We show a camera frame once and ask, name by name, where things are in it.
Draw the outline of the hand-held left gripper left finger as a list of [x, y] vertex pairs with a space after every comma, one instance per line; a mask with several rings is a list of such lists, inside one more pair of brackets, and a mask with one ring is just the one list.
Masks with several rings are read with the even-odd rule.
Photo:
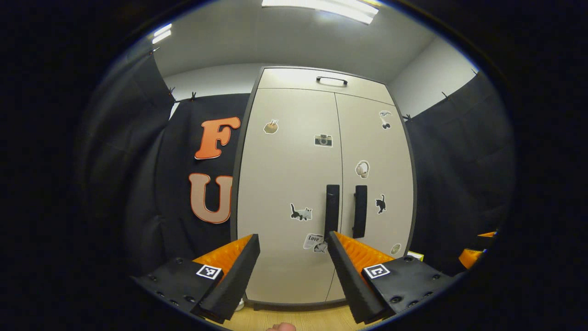
[[259, 253], [259, 236], [250, 234], [198, 258], [172, 258], [134, 282], [183, 314], [222, 324], [241, 303]]

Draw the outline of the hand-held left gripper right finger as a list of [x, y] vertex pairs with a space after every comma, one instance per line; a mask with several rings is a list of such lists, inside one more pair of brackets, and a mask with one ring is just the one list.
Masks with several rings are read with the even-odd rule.
[[429, 301], [453, 277], [407, 255], [392, 258], [356, 239], [330, 231], [328, 252], [356, 323], [391, 318]]

